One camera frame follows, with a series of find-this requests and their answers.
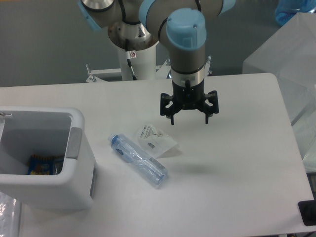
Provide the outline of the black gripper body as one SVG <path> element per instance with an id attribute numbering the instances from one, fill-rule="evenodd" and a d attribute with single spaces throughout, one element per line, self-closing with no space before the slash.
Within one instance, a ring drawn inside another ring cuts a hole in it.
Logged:
<path id="1" fill-rule="evenodd" d="M 205 102 L 204 80 L 195 86 L 185 85 L 184 87 L 172 82 L 173 107 L 175 110 L 202 110 Z"/>

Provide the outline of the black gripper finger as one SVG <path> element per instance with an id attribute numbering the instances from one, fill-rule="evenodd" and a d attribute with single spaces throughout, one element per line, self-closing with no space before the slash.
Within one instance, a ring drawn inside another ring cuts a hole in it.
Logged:
<path id="1" fill-rule="evenodd" d="M 166 93 L 160 94 L 160 115 L 170 119 L 172 125 L 174 125 L 174 115 L 181 109 L 182 105 L 175 101 L 173 96 Z"/>
<path id="2" fill-rule="evenodd" d="M 197 103 L 197 109 L 205 114 L 205 123 L 208 124 L 209 118 L 219 113 L 218 93 L 216 90 L 204 94 Z"/>

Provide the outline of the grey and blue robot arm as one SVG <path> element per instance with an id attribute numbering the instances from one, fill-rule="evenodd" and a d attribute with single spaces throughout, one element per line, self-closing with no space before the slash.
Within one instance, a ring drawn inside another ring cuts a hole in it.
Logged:
<path id="1" fill-rule="evenodd" d="M 160 114 L 173 119 L 181 110 L 219 113 L 216 91 L 204 93 L 206 20 L 235 5 L 233 0 L 80 0 L 91 28 L 107 28 L 127 63 L 131 53 L 161 43 L 169 51 L 173 94 L 160 96 Z"/>

